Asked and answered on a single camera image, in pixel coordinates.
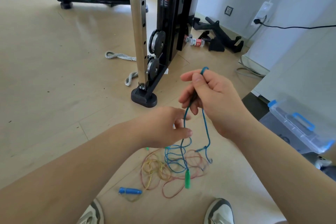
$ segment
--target sneaker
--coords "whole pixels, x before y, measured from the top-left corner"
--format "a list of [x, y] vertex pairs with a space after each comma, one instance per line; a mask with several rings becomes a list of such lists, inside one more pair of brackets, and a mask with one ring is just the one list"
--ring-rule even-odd
[[222, 198], [213, 201], [205, 214], [204, 224], [234, 224], [230, 203]]
[[93, 200], [77, 224], [104, 224], [103, 209], [97, 199]]

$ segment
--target floor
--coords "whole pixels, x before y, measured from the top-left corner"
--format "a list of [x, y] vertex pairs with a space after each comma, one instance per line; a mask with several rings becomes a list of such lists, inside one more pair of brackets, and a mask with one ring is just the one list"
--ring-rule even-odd
[[[148, 35], [156, 26], [155, 0], [147, 0]], [[107, 60], [107, 50], [135, 56], [130, 6], [73, 5], [56, 0], [0, 0], [0, 188], [85, 143], [110, 126], [148, 111], [133, 103], [124, 80], [133, 61]], [[207, 65], [233, 81], [244, 97], [258, 80], [237, 75], [239, 55], [186, 47], [155, 89], [158, 106], [178, 107], [186, 86], [180, 74]], [[207, 142], [203, 119], [188, 122], [191, 148]], [[106, 223], [203, 223], [216, 197], [230, 201], [236, 223], [275, 223], [284, 219], [254, 171], [209, 122], [208, 155], [213, 164], [191, 189], [173, 199], [161, 189], [130, 203], [120, 186], [139, 187], [140, 164], [148, 153], [133, 154], [99, 193]], [[180, 186], [171, 183], [167, 193]]]

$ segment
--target hand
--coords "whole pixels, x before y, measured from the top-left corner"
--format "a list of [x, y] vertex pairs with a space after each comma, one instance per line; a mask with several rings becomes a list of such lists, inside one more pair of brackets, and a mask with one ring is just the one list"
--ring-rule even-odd
[[142, 147], [163, 148], [191, 137], [191, 129], [183, 127], [185, 110], [174, 107], [157, 107], [149, 113], [133, 119], [143, 140]]
[[198, 98], [191, 104], [190, 110], [196, 115], [198, 108], [203, 108], [221, 136], [232, 139], [247, 123], [255, 120], [242, 103], [232, 82], [211, 70], [201, 69], [181, 75], [184, 82], [192, 81], [180, 98], [182, 108], [189, 106], [190, 97], [194, 90]]

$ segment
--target bottle label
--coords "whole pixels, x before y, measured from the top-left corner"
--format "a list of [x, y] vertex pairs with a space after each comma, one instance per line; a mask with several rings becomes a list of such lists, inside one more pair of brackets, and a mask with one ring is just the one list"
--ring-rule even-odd
[[202, 44], [202, 39], [192, 39], [191, 45], [200, 46]]

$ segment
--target right hand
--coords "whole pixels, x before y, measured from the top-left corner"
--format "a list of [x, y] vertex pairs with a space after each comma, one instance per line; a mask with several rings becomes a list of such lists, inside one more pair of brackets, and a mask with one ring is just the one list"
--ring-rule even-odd
[[182, 92], [179, 102], [187, 108], [194, 90], [198, 98], [191, 104], [190, 110], [196, 115], [203, 108], [217, 132], [228, 139], [234, 139], [248, 124], [256, 121], [242, 103], [232, 82], [211, 70], [201, 69], [181, 75], [184, 82], [192, 81]]

